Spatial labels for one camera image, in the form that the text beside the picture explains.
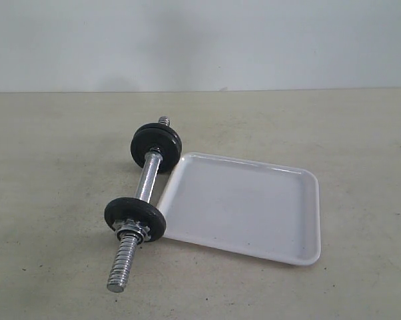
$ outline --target white tray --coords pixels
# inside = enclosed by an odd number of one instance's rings
[[[187,153],[158,208],[167,238],[311,265],[320,255],[318,189],[303,169]]]

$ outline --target white wall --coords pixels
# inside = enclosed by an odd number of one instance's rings
[[[0,91],[401,86],[401,0],[0,0]]]

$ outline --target plastic tray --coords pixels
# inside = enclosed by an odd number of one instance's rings
[[[303,169],[187,153],[158,208],[171,239],[292,265],[320,255],[319,186]]]

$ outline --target dumbbell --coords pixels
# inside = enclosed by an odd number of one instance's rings
[[[112,200],[105,208],[105,221],[121,242],[107,281],[115,293],[125,290],[137,245],[161,238],[167,227],[162,213],[149,203],[157,173],[171,171],[179,162],[182,144],[170,127],[168,117],[148,123],[135,131],[131,155],[143,168],[133,198]]]

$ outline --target beige table surface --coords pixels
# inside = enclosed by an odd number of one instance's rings
[[[103,209],[134,193],[129,142],[160,115],[184,152],[312,171],[319,261],[160,239],[109,293]],[[401,319],[401,89],[0,94],[0,319]]]

